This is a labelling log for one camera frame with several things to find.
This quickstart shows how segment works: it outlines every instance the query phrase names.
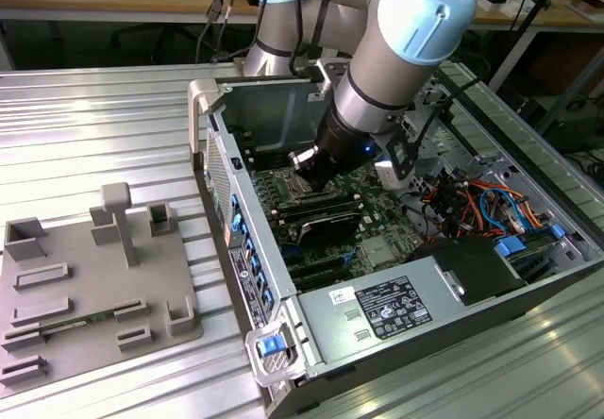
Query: table leg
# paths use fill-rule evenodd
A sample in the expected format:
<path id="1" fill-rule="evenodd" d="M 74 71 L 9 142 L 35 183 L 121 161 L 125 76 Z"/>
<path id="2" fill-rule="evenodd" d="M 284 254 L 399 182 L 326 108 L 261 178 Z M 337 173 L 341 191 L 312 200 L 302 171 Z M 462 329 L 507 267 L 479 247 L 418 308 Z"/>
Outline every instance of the table leg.
<path id="1" fill-rule="evenodd" d="M 522 55 L 525 54 L 525 51 L 527 51 L 527 48 L 529 47 L 532 40 L 535 38 L 535 35 L 537 35 L 537 31 L 530 29 L 527 30 L 524 34 L 522 34 L 522 37 L 520 37 L 518 43 L 514 46 L 514 48 L 508 54 L 506 59 L 503 61 L 503 63 L 491 79 L 491 82 L 489 82 L 489 87 L 491 88 L 491 90 L 493 90 L 494 92 L 497 92 L 499 90 L 501 84 L 503 84 L 503 81 L 506 80 L 508 75 L 512 72 L 513 67 L 516 66 L 516 63 L 518 63 L 518 60 L 520 60 L 520 58 L 522 58 Z"/>
<path id="2" fill-rule="evenodd" d="M 4 40 L 4 35 L 0 31 L 0 72 L 8 72 L 14 70 L 14 64 L 8 53 L 7 43 Z"/>

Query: circuit board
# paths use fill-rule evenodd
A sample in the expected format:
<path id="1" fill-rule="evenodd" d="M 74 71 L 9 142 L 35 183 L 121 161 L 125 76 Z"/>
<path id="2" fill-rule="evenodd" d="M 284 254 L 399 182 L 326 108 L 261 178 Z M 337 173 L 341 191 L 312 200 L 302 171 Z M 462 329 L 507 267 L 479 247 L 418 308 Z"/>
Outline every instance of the circuit board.
<path id="1" fill-rule="evenodd" d="M 396 266 L 423 241 L 371 164 L 337 176 L 320 193 L 292 168 L 252 172 L 251 177 L 300 291 Z M 303 210 L 303 219 L 288 220 L 291 210 Z M 307 223 L 317 227 L 330 219 L 319 242 L 303 244 Z"/>

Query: power supply label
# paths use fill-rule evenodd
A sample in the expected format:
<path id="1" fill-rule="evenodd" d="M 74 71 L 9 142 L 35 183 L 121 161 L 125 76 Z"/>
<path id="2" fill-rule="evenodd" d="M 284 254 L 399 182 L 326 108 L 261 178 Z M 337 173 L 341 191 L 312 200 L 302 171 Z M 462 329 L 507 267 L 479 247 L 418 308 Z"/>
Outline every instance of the power supply label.
<path id="1" fill-rule="evenodd" d="M 359 290 L 356 295 L 371 328 L 381 340 L 432 321 L 406 276 Z"/>

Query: blue cable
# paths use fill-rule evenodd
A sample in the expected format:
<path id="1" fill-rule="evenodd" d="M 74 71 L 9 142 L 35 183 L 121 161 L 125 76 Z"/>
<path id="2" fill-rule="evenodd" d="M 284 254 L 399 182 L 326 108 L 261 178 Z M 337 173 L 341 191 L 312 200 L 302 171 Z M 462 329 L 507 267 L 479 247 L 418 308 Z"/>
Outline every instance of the blue cable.
<path id="1" fill-rule="evenodd" d="M 342 255 L 342 257 L 344 259 L 344 265 L 349 265 L 350 262 L 352 261 L 352 258 L 355 257 L 356 253 L 357 253 L 356 247 L 350 252 L 344 252 Z"/>
<path id="2" fill-rule="evenodd" d="M 486 196 L 486 194 L 489 191 L 497 191 L 498 193 L 500 193 L 501 195 L 503 195 L 506 199 L 508 199 L 508 202 L 510 202 L 512 204 L 513 210 L 516 213 L 516 216 L 518 217 L 518 219 L 520 220 L 520 223 L 522 223 L 522 225 L 526 228 L 529 229 L 534 229 L 535 227 L 532 226 L 532 224 L 522 216 L 522 213 L 520 212 L 520 209 L 518 209 L 518 206 L 516 205 L 516 202 L 513 200 L 513 198 L 508 194 L 508 192 L 503 191 L 499 188 L 490 188 L 488 190 L 485 190 L 482 195 L 480 196 L 480 212 L 482 213 L 482 215 L 484 216 L 484 219 L 486 219 L 488 222 L 490 222 L 491 224 L 493 224 L 494 226 L 499 227 L 501 230 L 503 230 L 504 235 L 507 235 L 508 232 L 506 231 L 505 227 L 502 226 L 498 221 L 495 221 L 494 219 L 491 218 L 491 216 L 489 216 L 489 213 L 487 213 L 486 211 L 486 207 L 484 204 L 484 198 Z"/>

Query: metal table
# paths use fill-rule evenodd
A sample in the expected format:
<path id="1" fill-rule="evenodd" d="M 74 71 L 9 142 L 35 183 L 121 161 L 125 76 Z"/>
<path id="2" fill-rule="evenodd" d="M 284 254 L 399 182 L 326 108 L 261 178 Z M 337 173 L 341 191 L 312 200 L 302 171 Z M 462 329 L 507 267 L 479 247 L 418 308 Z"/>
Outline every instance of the metal table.
<path id="1" fill-rule="evenodd" d="M 471 77 L 462 67 L 444 69 L 458 83 Z M 45 226 L 86 220 L 99 186 L 111 181 L 128 181 L 135 205 L 169 200 L 205 329 L 197 341 L 0 400 L 3 419 L 264 417 L 189 165 L 186 90 L 190 80 L 207 75 L 234 70 L 178 66 L 0 76 L 0 223 L 33 215 Z M 468 93 L 604 226 L 601 193 L 540 146 L 540 138 L 518 125 L 488 89 L 478 85 Z M 463 136 L 488 150 L 484 135 L 464 124 L 463 109 L 452 111 Z M 604 272 L 524 317 L 300 417 L 602 417 L 602 342 Z"/>

